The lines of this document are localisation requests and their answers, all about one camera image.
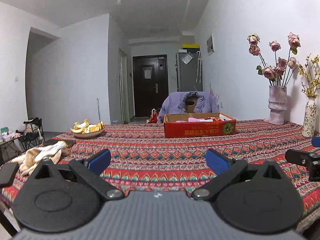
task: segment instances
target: floral patterned vase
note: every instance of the floral patterned vase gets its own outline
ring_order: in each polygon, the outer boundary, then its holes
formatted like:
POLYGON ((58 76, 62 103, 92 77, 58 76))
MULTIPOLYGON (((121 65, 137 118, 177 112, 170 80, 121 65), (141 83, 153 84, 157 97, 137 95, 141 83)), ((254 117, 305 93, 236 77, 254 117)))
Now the floral patterned vase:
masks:
POLYGON ((284 124, 284 111, 287 110, 287 88, 283 86, 269 86, 269 123, 284 124))
POLYGON ((315 98, 309 98, 306 104, 306 111, 303 121, 302 135, 304 137, 313 137, 316 126, 316 111, 315 98))

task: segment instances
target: pink rose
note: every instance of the pink rose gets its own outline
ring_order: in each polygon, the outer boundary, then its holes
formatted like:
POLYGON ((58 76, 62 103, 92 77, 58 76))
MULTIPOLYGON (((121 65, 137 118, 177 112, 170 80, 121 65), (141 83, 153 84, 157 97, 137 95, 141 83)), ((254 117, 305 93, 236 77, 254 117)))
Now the pink rose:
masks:
POLYGON ((301 47, 299 35, 295 35, 292 32, 290 32, 288 35, 288 43, 290 47, 293 49, 296 49, 297 47, 301 47))
POLYGON ((276 73, 278 76, 282 76, 284 73, 284 70, 280 67, 276 67, 276 73))
POLYGON ((295 57, 290 57, 288 61, 288 66, 290 68, 295 68, 297 66, 297 59, 295 57))
POLYGON ((250 44, 253 44, 253 45, 257 45, 258 42, 260 42, 260 38, 256 33, 249 35, 247 40, 249 41, 250 44))
POLYGON ((284 58, 278 58, 277 60, 277 67, 280 67, 281 69, 285 69, 285 66, 287 64, 287 60, 284 58))
POLYGON ((249 53, 254 56, 258 56, 260 54, 260 48, 257 45, 251 44, 249 48, 249 53))
POLYGON ((269 46, 273 51, 277 51, 278 49, 281 49, 281 46, 277 41, 269 42, 269 46))
POLYGON ((264 69, 262 69, 262 73, 263 75, 268 78, 268 79, 274 79, 275 77, 275 67, 272 66, 268 66, 264 69))

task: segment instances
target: red tablecloth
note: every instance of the red tablecloth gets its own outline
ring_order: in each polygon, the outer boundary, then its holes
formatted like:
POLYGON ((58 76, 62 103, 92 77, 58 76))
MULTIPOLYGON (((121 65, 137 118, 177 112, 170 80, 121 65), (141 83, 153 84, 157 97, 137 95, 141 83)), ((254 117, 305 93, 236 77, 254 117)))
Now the red tablecloth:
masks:
MULTIPOLYGON (((186 190, 189 194, 215 177, 205 163, 208 148, 232 158, 241 156, 249 163, 273 158, 291 178, 304 202, 304 214, 298 230, 308 228, 320 217, 320 182, 309 182, 306 169, 287 163, 284 154, 295 148, 320 152, 311 140, 301 135, 301 126, 286 123, 271 125, 262 120, 237 121, 236 134, 218 137, 165 138, 163 125, 107 125, 101 136, 79 140, 60 163, 84 158, 103 148, 111 150, 110 166, 102 173, 106 181, 123 190, 186 190)), ((71 133, 56 139, 76 138, 71 133)), ((0 189, 0 200, 11 206, 27 177, 17 174, 11 187, 0 189)))

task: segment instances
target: ceiling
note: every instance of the ceiling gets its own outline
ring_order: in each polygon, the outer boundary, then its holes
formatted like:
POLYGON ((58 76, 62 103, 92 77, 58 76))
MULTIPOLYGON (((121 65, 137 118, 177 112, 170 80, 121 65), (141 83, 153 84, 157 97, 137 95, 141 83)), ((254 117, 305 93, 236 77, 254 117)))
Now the ceiling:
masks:
POLYGON ((65 27, 110 13, 129 39, 192 31, 208 0, 0 0, 65 27))

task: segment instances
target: purple jacket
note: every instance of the purple jacket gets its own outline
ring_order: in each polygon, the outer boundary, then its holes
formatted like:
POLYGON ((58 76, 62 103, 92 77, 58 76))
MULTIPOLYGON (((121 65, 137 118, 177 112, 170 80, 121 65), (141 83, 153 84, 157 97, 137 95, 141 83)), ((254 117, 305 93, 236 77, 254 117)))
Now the purple jacket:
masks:
POLYGON ((163 102, 159 112, 158 122, 162 123, 165 114, 184 114, 186 112, 186 99, 198 97, 195 113, 218 113, 218 96, 208 92, 173 92, 163 102))

